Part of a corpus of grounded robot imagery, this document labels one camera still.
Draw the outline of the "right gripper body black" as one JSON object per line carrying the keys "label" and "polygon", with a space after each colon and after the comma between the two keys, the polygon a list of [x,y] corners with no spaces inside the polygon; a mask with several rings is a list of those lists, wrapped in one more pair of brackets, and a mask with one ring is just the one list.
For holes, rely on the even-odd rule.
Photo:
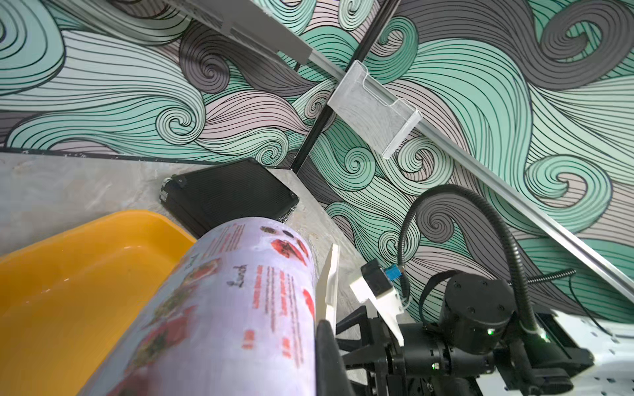
{"label": "right gripper body black", "polygon": [[336,334],[359,327],[360,338],[338,339],[348,371],[366,372],[367,382],[352,381],[354,395],[449,395],[450,351],[436,325],[399,326],[401,346],[381,318],[363,306],[336,325]]}

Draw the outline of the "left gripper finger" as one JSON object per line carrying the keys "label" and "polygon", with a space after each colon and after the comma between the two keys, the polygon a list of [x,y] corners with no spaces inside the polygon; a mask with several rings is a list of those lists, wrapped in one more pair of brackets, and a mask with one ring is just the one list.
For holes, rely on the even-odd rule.
{"label": "left gripper finger", "polygon": [[353,396],[335,333],[327,320],[320,320],[315,335],[315,384],[317,396]]}

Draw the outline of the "special menu paper sheet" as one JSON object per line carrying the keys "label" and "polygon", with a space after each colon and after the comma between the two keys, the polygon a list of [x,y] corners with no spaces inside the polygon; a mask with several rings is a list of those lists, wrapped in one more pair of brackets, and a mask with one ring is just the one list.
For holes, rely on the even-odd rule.
{"label": "special menu paper sheet", "polygon": [[285,224],[224,223],[183,256],[83,395],[313,395],[315,264]]}

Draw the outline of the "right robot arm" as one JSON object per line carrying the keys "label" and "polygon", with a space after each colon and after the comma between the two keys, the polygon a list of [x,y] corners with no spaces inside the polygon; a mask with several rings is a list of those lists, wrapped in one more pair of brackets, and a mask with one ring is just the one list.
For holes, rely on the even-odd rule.
{"label": "right robot arm", "polygon": [[537,307],[541,330],[524,330],[510,284],[449,271],[439,321],[390,326],[359,308],[341,320],[358,339],[340,339],[347,370],[362,369],[357,395],[630,395],[633,328]]}

